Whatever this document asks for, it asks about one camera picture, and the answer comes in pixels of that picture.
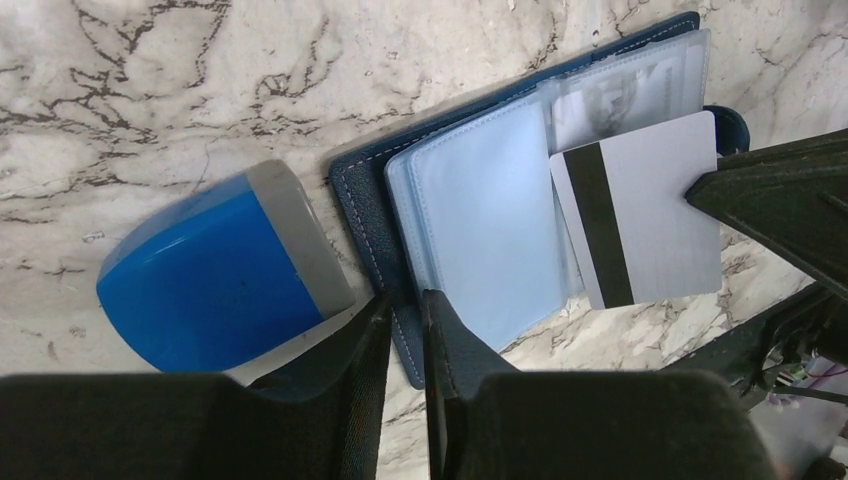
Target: marble surface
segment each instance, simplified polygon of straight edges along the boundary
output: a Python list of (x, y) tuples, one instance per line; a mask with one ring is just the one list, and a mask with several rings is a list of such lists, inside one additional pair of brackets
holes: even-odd
[[(359, 298), (327, 152), (674, 12), (712, 29), (707, 101), (754, 147), (848, 126), (841, 0), (0, 0), (0, 374), (149, 371), (99, 308), (146, 216), (266, 158), (300, 176)], [(809, 280), (723, 231), (717, 294), (590, 311), (507, 348), (523, 369), (656, 368)], [(425, 478), (421, 394), (392, 357), (380, 478)]]

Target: white card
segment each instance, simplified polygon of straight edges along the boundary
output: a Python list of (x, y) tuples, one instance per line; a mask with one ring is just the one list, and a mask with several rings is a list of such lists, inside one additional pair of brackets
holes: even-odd
[(710, 112), (551, 156), (551, 174), (593, 308), (721, 288), (717, 220), (686, 190), (716, 170)]

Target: black stripe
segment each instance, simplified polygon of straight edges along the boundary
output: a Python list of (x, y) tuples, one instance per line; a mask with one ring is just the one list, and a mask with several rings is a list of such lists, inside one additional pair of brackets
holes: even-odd
[(601, 145), (592, 143), (576, 148), (565, 152), (564, 157), (604, 306), (633, 305), (633, 291), (615, 221)]

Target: blue leather wallet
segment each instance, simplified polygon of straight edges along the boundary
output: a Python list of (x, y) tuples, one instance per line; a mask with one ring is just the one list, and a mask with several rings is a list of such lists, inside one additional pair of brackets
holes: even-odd
[[(401, 131), (330, 159), (330, 183), (348, 223), (376, 292), (392, 300), (392, 336), (410, 384), (424, 387), (423, 331), (418, 292), (404, 255), (392, 201), (386, 184), (386, 163), (424, 137), (505, 104), (528, 93), (548, 78), (577, 72), (610, 55), (641, 48), (696, 30), (700, 17), (686, 12), (624, 37), (576, 59), (534, 72), (469, 103), (418, 122)], [(746, 151), (749, 137), (744, 120), (725, 107), (707, 107), (716, 117), (716, 148), (723, 155)]]

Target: blue and gray object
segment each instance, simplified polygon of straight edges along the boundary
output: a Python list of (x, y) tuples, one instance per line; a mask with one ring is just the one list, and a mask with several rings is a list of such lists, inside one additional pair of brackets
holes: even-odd
[(97, 294), (162, 371), (234, 367), (354, 303), (300, 181), (274, 160), (141, 224), (103, 262)]

